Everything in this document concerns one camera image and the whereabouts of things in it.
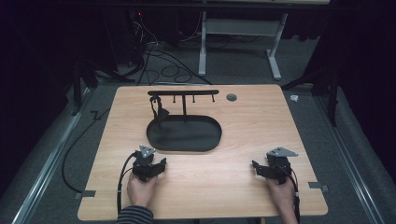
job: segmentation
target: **crumpled white paper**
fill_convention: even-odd
[[[291,95],[290,99],[294,102],[298,102],[298,95]]]

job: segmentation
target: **striped sleeve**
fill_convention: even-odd
[[[122,209],[117,218],[117,224],[151,224],[152,212],[141,206],[129,206]]]

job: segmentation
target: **black tray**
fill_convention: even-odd
[[[150,144],[159,150],[205,152],[219,144],[221,127],[208,116],[168,115],[160,125],[152,120],[146,134]]]

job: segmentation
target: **gray carpet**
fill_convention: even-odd
[[[265,46],[267,48],[271,47],[270,41],[264,38],[250,42],[250,39],[244,37],[238,36],[236,38],[237,40],[232,41],[231,44],[224,48],[217,48],[221,46],[221,42],[209,42],[209,45],[213,48],[207,51],[205,78],[212,84],[275,83],[283,85],[289,83],[303,73],[316,45],[314,40],[305,42],[299,42],[296,39],[282,40],[276,58],[283,78],[281,81],[274,81],[271,77],[269,64],[263,55],[266,49]],[[161,44],[158,49],[171,53],[192,71],[197,71],[199,46],[195,42],[189,42],[188,44],[188,46],[180,45],[178,48]],[[151,53],[165,57],[165,55],[156,51]],[[153,56],[149,57],[147,69],[161,73],[163,68],[169,65],[172,64]],[[121,71],[126,69],[125,66],[120,66]],[[157,81],[175,82],[175,77],[172,77],[175,69],[166,68],[164,74],[169,77],[160,76]],[[147,74],[142,76],[142,84],[147,85],[156,76],[155,72],[148,72],[148,76]],[[198,77],[193,77],[189,82],[204,83]],[[100,86],[94,91],[86,109],[82,111],[79,123],[70,136],[66,148],[72,146],[73,142],[92,123],[92,110],[96,110],[101,114],[111,107],[115,91],[119,85],[121,84],[118,82],[101,80]],[[332,138],[332,129],[327,126],[326,119],[321,116],[317,101],[309,92],[309,86],[303,89],[284,91],[284,94],[318,181],[330,189],[323,193],[329,206],[329,213],[320,217],[302,217],[302,223],[370,223]],[[297,103],[290,100],[291,94],[299,95]],[[348,109],[347,101],[341,92],[338,100],[337,130],[343,136],[343,140],[345,140],[347,148],[350,149],[351,155],[356,158],[356,165],[362,172],[363,179],[366,181],[369,190],[373,193],[385,223],[391,223],[395,218],[396,206],[395,202],[389,197],[396,195],[395,186],[361,132],[359,123]],[[11,223],[16,216],[41,167],[61,138],[65,126],[70,120],[72,109],[73,105],[69,104],[62,115],[49,127],[20,169],[11,187],[1,199],[1,223]],[[84,189],[86,185],[105,125],[106,116],[102,120],[96,121],[71,148],[65,164],[66,177],[77,189]],[[64,184],[61,175],[61,165],[59,165],[32,216],[31,223],[82,223],[77,217],[80,199],[75,199],[75,195]],[[266,220],[267,223],[271,224],[280,223],[278,217],[269,217]],[[231,221],[233,223],[246,222],[244,219],[206,220],[208,223],[219,224],[232,223]]]

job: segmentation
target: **tabletop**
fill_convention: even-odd
[[[81,220],[117,218],[117,185],[127,157],[139,145],[149,147],[146,136],[153,120],[148,91],[219,90],[211,95],[186,97],[187,113],[205,115],[221,126],[219,144],[207,152],[157,150],[153,163],[166,158],[166,170],[159,175],[154,197],[148,207],[155,218],[272,217],[265,179],[255,174],[251,161],[266,165],[265,153],[284,147],[299,154],[290,157],[298,177],[302,216],[325,215],[328,211],[303,142],[282,90],[277,85],[213,85],[120,87],[114,98],[103,137],[78,210]],[[228,94],[235,101],[227,100]],[[182,100],[162,97],[170,114],[182,114]],[[122,207],[130,205],[123,179]]]

